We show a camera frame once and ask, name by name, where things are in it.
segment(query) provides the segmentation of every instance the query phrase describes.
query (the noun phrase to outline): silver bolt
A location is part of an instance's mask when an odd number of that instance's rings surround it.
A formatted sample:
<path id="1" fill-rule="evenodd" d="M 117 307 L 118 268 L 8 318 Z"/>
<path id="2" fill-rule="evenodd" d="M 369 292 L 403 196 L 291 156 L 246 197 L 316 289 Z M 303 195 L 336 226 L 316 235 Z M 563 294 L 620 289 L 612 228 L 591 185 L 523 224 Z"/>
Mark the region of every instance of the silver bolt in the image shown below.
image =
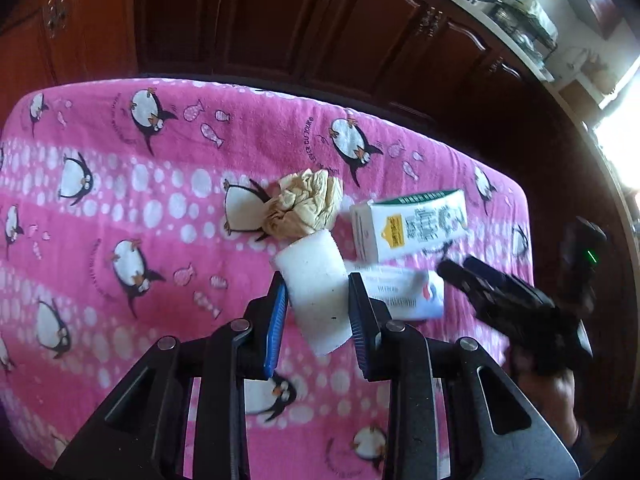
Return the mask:
<path id="1" fill-rule="evenodd" d="M 158 340 L 158 348 L 161 350 L 171 350 L 175 346 L 175 337 L 166 335 Z"/>
<path id="2" fill-rule="evenodd" d="M 239 317 L 231 322 L 231 330 L 234 332 L 244 332 L 251 326 L 245 318 Z"/>
<path id="3" fill-rule="evenodd" d="M 463 337 L 460 340 L 460 346 L 469 352 L 473 352 L 474 350 L 478 350 L 478 341 L 472 337 Z"/>
<path id="4" fill-rule="evenodd" d="M 391 332 L 402 332 L 404 327 L 405 325 L 402 321 L 396 321 L 395 319 L 386 322 L 386 328 Z"/>

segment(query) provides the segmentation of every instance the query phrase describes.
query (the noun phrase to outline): white sponge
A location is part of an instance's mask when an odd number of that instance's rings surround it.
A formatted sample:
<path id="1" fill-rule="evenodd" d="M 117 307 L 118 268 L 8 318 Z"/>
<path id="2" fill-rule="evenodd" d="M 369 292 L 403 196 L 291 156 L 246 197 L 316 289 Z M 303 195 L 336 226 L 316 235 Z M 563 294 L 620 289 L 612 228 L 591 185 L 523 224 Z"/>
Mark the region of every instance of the white sponge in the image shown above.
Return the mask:
<path id="1" fill-rule="evenodd" d="M 296 324 L 315 355 L 325 355 L 351 337 L 349 279 L 326 229 L 292 243 L 273 257 L 282 273 Z"/>

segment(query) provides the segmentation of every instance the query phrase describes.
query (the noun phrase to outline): crumpled brown paper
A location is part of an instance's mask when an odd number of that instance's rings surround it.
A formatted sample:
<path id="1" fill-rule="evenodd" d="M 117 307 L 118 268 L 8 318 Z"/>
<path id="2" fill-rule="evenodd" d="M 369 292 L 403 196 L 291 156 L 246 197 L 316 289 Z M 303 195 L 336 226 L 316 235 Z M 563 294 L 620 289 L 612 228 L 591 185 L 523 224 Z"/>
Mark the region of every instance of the crumpled brown paper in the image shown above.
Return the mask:
<path id="1" fill-rule="evenodd" d="M 284 176 L 279 184 L 280 194 L 265 204 L 265 233 L 297 240 L 334 227 L 342 201 L 339 178 L 329 176 L 327 170 L 305 170 Z"/>

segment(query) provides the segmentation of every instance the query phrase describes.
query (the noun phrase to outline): white box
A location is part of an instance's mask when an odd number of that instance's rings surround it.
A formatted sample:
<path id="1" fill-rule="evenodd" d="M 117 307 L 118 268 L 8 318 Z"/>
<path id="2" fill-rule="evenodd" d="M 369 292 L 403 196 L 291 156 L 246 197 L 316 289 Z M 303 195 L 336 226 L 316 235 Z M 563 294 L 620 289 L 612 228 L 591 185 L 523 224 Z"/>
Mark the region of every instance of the white box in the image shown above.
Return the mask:
<path id="1" fill-rule="evenodd" d="M 377 264 L 466 235 L 462 189 L 416 193 L 351 206 L 358 259 Z"/>

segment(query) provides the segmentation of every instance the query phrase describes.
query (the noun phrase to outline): yellow label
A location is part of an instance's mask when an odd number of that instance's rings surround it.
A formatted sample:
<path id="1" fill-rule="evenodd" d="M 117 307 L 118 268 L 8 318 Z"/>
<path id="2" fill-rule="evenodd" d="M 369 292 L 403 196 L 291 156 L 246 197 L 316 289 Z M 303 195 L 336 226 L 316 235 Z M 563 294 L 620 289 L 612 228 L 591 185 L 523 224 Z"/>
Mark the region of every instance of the yellow label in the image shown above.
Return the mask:
<path id="1" fill-rule="evenodd" d="M 386 217 L 386 225 L 382 230 L 382 237 L 389 247 L 395 249 L 404 245 L 404 231 L 402 230 L 402 215 Z"/>

